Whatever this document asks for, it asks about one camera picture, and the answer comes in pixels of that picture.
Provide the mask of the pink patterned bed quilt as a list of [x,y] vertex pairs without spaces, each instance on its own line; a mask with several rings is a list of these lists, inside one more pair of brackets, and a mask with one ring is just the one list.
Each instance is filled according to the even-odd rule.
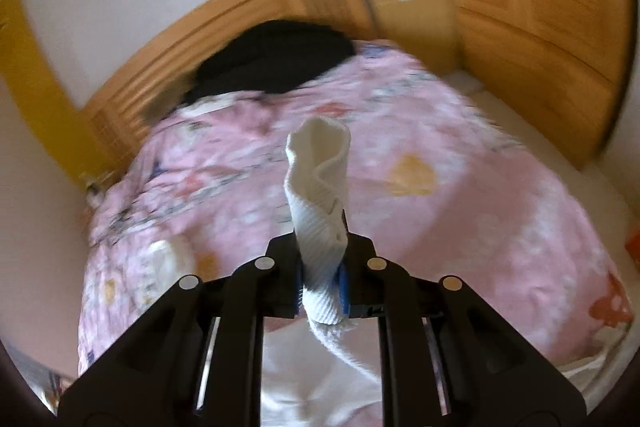
[[294,234],[288,136],[348,129],[348,236],[414,277],[467,283],[582,394],[585,425],[636,314],[565,183],[412,56],[380,42],[283,94],[184,104],[195,72],[146,109],[154,124],[93,210],[80,376],[183,277],[228,277]]

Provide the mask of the white knitted garment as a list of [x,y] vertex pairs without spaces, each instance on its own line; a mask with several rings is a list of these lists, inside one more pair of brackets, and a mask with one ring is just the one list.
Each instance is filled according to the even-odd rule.
[[260,422],[343,426],[382,399],[378,324],[341,307],[336,277],[347,247],[343,221],[350,134],[312,117],[288,136],[284,191],[303,261],[305,317],[267,334]]

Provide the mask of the wooden wardrobe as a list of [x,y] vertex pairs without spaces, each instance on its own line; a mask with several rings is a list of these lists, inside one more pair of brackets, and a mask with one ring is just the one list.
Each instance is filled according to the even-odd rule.
[[610,135],[629,78],[636,0],[456,0],[464,64],[575,167]]

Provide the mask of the wooden headboard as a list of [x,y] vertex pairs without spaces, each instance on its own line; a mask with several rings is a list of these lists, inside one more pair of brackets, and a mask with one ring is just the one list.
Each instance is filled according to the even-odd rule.
[[142,109],[182,72],[265,20],[326,24],[356,39],[378,32],[368,0],[208,0],[136,52],[82,109],[116,172],[127,170],[149,133]]

